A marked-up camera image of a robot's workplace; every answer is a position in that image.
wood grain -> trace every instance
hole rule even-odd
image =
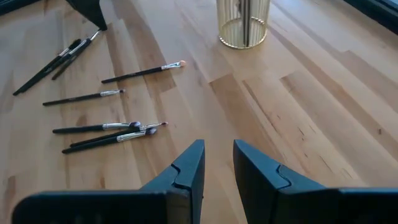
[[[272,1],[267,38],[251,50],[218,40],[214,0],[101,7],[109,29],[58,80],[18,97],[14,90],[96,27],[63,0],[0,17],[1,223],[34,192],[138,189],[196,139],[206,144],[203,223],[246,223],[232,163],[238,138],[329,187],[398,187],[398,36],[344,1]],[[188,65],[100,82],[179,60]],[[117,88],[126,92],[41,105]],[[68,156],[60,151],[70,143],[102,133],[51,132],[131,121],[169,125]]]

makeup brush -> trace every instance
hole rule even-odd
[[[52,105],[58,105],[58,104],[62,104],[62,103],[71,103],[71,102],[82,101],[82,100],[90,100],[90,99],[101,98],[104,96],[111,96],[111,95],[115,95],[118,93],[124,93],[124,92],[125,92],[125,90],[102,91],[101,93],[94,93],[94,94],[85,95],[85,96],[77,96],[77,97],[73,97],[73,98],[45,102],[45,103],[43,103],[43,106],[52,106]]]
[[[104,131],[109,129],[122,129],[122,128],[135,128],[135,127],[138,127],[139,131],[140,125],[141,125],[140,122],[98,124],[98,125],[82,126],[82,127],[59,128],[52,130],[52,132],[54,134],[84,133],[87,131]]]
[[[107,138],[110,138],[110,137],[119,136],[119,135],[122,135],[122,134],[136,133],[136,132],[143,131],[143,130],[146,130],[146,129],[149,129],[149,128],[155,128],[155,127],[158,127],[158,126],[161,126],[161,125],[168,125],[168,122],[163,122],[163,123],[160,123],[160,124],[148,124],[148,125],[144,125],[144,126],[141,126],[141,127],[129,128],[129,129],[125,130],[125,131],[118,131],[118,132],[113,133],[113,134],[107,134],[107,135],[100,136],[100,137],[97,137],[97,138],[87,139],[87,140],[84,140],[84,141],[72,143],[72,144],[70,144],[70,147],[75,147],[75,146],[79,146],[79,145],[82,145],[82,144],[87,144],[87,143],[90,143],[90,142],[95,142],[95,141],[99,141],[99,140],[102,140],[102,139],[107,139]]]
[[[63,50],[60,54],[58,54],[50,63],[48,63],[44,68],[42,68],[39,72],[36,73],[28,82],[26,82],[24,85],[22,85],[17,91],[13,93],[14,96],[25,92],[28,90],[30,87],[34,86],[36,83],[38,83],[41,79],[46,77],[50,72],[49,69],[54,67],[54,65],[58,64],[57,62],[64,56],[66,55],[69,51],[74,49],[80,44],[81,40],[77,39],[73,41],[69,47],[67,47],[65,50]]]
[[[120,136],[115,136],[115,137],[102,139],[102,140],[95,141],[95,142],[90,142],[87,144],[82,144],[82,145],[79,145],[76,147],[70,147],[68,149],[62,150],[62,153],[69,154],[69,153],[73,153],[73,152],[84,151],[86,149],[91,149],[91,148],[98,147],[98,146],[105,146],[108,144],[114,144],[114,143],[118,143],[118,142],[122,142],[122,141],[127,141],[130,139],[139,138],[139,137],[142,137],[145,135],[153,135],[156,133],[156,131],[157,131],[156,128],[149,128],[145,131],[140,131],[137,133],[123,134]]]
[[[92,43],[92,41],[95,39],[95,37],[100,34],[100,30],[97,30],[90,38],[85,39],[79,47],[73,49],[67,57],[67,62],[62,65],[59,71],[56,72],[56,74],[51,78],[52,80],[56,80],[68,67],[70,64],[72,64],[76,58]]]
[[[163,66],[157,67],[157,68],[151,68],[151,69],[140,71],[140,72],[130,73],[130,74],[127,74],[127,75],[121,75],[119,77],[114,77],[114,78],[109,78],[107,80],[102,80],[101,83],[118,82],[118,81],[121,81],[121,80],[125,80],[127,78],[137,77],[137,76],[140,76],[140,75],[147,75],[147,74],[151,74],[151,73],[155,73],[155,72],[161,72],[161,71],[164,71],[164,70],[168,70],[170,68],[184,67],[184,66],[186,66],[186,64],[187,63],[184,60],[181,60],[179,62],[171,63],[170,65],[163,65]]]

wire cup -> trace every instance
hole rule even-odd
[[[219,38],[234,49],[249,49],[267,35],[271,0],[217,0]]]

